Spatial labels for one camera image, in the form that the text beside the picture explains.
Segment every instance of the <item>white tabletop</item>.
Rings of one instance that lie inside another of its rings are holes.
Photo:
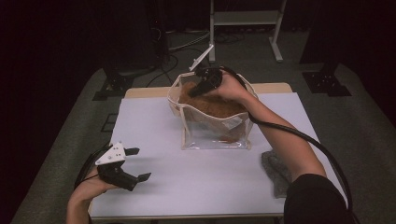
[[[297,93],[259,94],[277,114],[318,140]],[[111,141],[139,147],[122,169],[130,175],[151,173],[133,191],[108,190],[92,202],[96,218],[279,216],[284,199],[261,165],[271,150],[256,125],[251,149],[181,149],[182,122],[166,97],[123,99]],[[329,179],[345,194],[327,158],[314,147]]]

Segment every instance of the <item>transparent pouch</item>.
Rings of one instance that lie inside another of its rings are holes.
[[[238,76],[245,82],[247,90],[257,97],[250,83],[241,75]],[[200,80],[193,72],[181,74],[167,95],[172,112],[180,117],[183,123],[182,149],[250,149],[248,135],[253,123],[248,118],[248,112],[216,118],[192,105],[179,102],[183,85],[198,83]]]

